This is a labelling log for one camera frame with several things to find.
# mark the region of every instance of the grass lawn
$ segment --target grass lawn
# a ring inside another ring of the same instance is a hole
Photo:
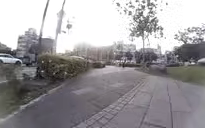
[[[205,86],[205,66],[168,67],[169,76]]]

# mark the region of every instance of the tree trunk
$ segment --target tree trunk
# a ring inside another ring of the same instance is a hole
[[[143,47],[142,47],[142,62],[145,62],[145,37],[144,35],[142,36],[142,43],[143,43]]]

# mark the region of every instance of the car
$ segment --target car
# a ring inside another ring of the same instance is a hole
[[[0,53],[0,65],[1,64],[15,64],[20,66],[22,64],[22,61],[20,59],[13,57],[10,54]]]

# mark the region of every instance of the paved walkway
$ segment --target paved walkway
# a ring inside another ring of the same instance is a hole
[[[205,128],[205,88],[149,76],[74,128]]]

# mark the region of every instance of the curb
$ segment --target curb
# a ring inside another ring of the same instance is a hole
[[[7,115],[7,116],[5,116],[5,117],[3,117],[3,118],[0,118],[0,124],[3,123],[3,122],[5,122],[5,121],[7,121],[8,119],[14,117],[14,116],[17,115],[18,113],[20,113],[21,111],[23,111],[24,109],[26,109],[27,107],[29,107],[29,106],[33,105],[34,103],[36,103],[36,102],[42,100],[44,97],[46,97],[46,96],[48,96],[48,95],[50,95],[50,94],[55,93],[55,92],[56,92],[57,90],[59,90],[60,88],[64,87],[64,85],[66,85],[66,84],[61,84],[61,85],[59,85],[58,87],[49,90],[47,93],[45,93],[45,94],[43,94],[43,95],[40,95],[39,97],[33,99],[33,100],[30,101],[29,103],[24,104],[24,105],[21,105],[18,110],[12,112],[11,114],[9,114],[9,115]]]

